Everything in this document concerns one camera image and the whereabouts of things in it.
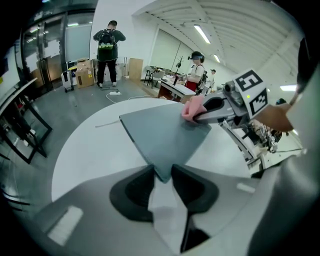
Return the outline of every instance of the white panel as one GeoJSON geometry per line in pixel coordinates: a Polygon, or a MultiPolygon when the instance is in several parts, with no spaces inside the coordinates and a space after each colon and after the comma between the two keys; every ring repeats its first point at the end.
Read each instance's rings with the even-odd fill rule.
{"type": "Polygon", "coordinates": [[[2,83],[0,83],[0,98],[7,97],[6,93],[11,93],[13,87],[20,81],[15,56],[15,47],[12,46],[3,59],[7,59],[8,71],[2,75],[2,83]]]}
{"type": "Polygon", "coordinates": [[[91,24],[67,27],[65,30],[65,58],[67,62],[90,57],[91,24]]]}
{"type": "Polygon", "coordinates": [[[184,43],[180,44],[178,53],[176,54],[176,58],[174,60],[174,65],[171,71],[176,72],[176,64],[179,62],[180,58],[183,57],[182,62],[181,62],[181,67],[178,70],[178,73],[182,74],[187,74],[190,67],[192,66],[192,60],[188,59],[188,56],[191,56],[193,53],[193,50],[191,50],[188,46],[186,46],[184,43]]]}
{"type": "Polygon", "coordinates": [[[29,68],[30,73],[32,71],[36,70],[38,68],[37,67],[37,62],[38,62],[37,53],[34,52],[33,54],[26,57],[25,62],[26,62],[27,67],[29,68]]]}
{"type": "Polygon", "coordinates": [[[179,45],[179,40],[163,32],[162,30],[159,30],[150,65],[171,70],[178,52],[179,45]]]}
{"type": "Polygon", "coordinates": [[[48,47],[44,48],[44,56],[53,57],[60,54],[60,41],[52,40],[48,42],[48,47]]]}

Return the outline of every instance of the person wearing vr headset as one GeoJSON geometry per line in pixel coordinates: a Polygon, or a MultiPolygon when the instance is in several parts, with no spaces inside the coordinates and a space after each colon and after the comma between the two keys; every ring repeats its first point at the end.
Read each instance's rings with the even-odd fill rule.
{"type": "Polygon", "coordinates": [[[205,68],[202,65],[205,61],[205,56],[203,56],[199,51],[194,51],[191,54],[191,57],[188,57],[188,60],[190,59],[192,59],[194,67],[190,75],[187,77],[185,86],[195,92],[205,72],[205,68]]]}

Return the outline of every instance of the cardboard box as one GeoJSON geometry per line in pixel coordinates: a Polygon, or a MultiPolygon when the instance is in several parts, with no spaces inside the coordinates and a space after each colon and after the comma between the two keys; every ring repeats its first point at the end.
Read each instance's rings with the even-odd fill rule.
{"type": "Polygon", "coordinates": [[[75,72],[78,88],[93,86],[95,84],[93,68],[81,68],[75,72]]]}
{"type": "Polygon", "coordinates": [[[85,61],[81,61],[78,62],[78,64],[76,65],[77,69],[82,69],[82,68],[92,68],[92,61],[91,60],[85,60],[85,61]]]}

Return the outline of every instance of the wooden board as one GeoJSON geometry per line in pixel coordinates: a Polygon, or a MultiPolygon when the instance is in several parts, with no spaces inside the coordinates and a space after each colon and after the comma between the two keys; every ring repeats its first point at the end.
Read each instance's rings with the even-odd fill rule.
{"type": "Polygon", "coordinates": [[[134,82],[139,82],[142,75],[142,66],[144,60],[139,58],[130,58],[129,61],[129,79],[134,82]]]}

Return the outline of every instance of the white ceiling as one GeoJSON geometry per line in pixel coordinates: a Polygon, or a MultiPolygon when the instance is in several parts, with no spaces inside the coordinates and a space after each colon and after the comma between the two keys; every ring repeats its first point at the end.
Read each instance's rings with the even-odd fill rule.
{"type": "Polygon", "coordinates": [[[292,93],[283,94],[279,86],[296,84],[303,34],[275,4],[262,0],[158,0],[144,11],[182,32],[206,57],[218,55],[227,68],[235,72],[254,68],[267,80],[273,97],[290,100],[292,93]],[[202,27],[211,44],[202,39],[195,24],[202,27]]]}

